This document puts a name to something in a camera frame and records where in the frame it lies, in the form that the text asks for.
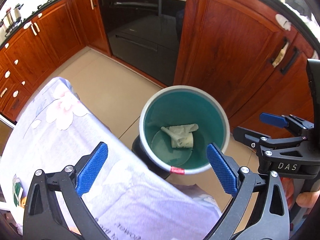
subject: trash can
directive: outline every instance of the trash can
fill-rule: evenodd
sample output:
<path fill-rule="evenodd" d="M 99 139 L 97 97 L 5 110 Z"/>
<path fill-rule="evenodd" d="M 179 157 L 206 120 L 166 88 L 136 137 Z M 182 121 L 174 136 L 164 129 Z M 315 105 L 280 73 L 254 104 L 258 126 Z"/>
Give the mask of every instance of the trash can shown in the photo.
<path fill-rule="evenodd" d="M 199 126 L 192 132 L 193 148 L 173 149 L 171 138 L 160 130 L 162 126 L 193 123 Z M 207 145 L 214 142 L 225 152 L 230 139 L 228 119 L 220 104 L 208 93 L 190 86 L 172 86 L 153 95 L 142 110 L 139 133 L 140 152 L 145 152 L 166 174 L 196 174 L 210 169 Z"/>

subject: pink flower print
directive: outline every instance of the pink flower print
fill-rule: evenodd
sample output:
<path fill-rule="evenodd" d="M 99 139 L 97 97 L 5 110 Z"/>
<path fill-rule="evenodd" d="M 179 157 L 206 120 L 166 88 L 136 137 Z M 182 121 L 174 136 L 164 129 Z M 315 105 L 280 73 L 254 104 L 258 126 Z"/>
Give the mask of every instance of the pink flower print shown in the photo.
<path fill-rule="evenodd" d="M 54 100 L 47 109 L 46 120 L 52 123 L 55 120 L 59 130 L 67 130 L 73 121 L 73 114 L 82 117 L 89 113 L 88 109 L 64 85 L 59 84 L 54 90 Z"/>

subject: floral tablecloth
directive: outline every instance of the floral tablecloth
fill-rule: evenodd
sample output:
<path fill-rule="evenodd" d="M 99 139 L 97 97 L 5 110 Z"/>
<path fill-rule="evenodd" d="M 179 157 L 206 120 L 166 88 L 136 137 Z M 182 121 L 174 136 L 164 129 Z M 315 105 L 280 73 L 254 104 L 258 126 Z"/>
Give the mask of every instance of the floral tablecloth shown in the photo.
<path fill-rule="evenodd" d="M 63 78 L 52 79 L 28 105 L 0 162 L 1 188 L 16 222 L 22 225 L 23 214 L 13 203 L 15 174 L 26 194 L 37 169 L 49 173 L 75 165 L 100 141 L 108 145 L 108 158 L 82 199 L 111 239 L 198 240 L 217 222 L 221 212 L 211 196 L 197 186 L 175 187 L 149 171 Z M 60 192 L 57 198 L 68 226 L 75 227 Z"/>

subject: pot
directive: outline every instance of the pot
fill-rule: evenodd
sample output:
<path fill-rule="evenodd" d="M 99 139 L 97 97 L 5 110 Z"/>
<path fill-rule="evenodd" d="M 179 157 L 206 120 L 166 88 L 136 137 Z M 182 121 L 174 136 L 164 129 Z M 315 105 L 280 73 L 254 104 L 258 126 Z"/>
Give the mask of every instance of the pot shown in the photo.
<path fill-rule="evenodd" d="M 20 9 L 23 4 L 17 4 L 14 9 L 11 7 L 6 11 L 5 17 L 2 19 L 3 26 L 8 29 L 11 25 L 21 20 Z"/>

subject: blue gripper pad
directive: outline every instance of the blue gripper pad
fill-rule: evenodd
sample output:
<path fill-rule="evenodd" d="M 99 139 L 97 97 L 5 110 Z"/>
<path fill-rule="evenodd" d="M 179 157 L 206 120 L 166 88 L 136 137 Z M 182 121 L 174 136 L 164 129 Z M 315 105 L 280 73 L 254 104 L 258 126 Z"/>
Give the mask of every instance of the blue gripper pad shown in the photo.
<path fill-rule="evenodd" d="M 105 143 L 102 143 L 78 174 L 76 191 L 79 197 L 81 197 L 82 194 L 89 192 L 107 157 L 108 146 Z"/>
<path fill-rule="evenodd" d="M 224 192 L 231 194 L 233 198 L 236 197 L 238 193 L 238 173 L 235 171 L 235 169 L 237 167 L 231 168 L 225 161 L 225 158 L 228 158 L 229 160 L 232 158 L 225 156 L 222 152 L 220 152 L 215 144 L 209 144 L 207 146 L 207 158 L 215 174 L 217 175 Z"/>
<path fill-rule="evenodd" d="M 283 116 L 274 114 L 261 113 L 260 121 L 279 128 L 284 128 L 288 126 L 288 122 Z"/>

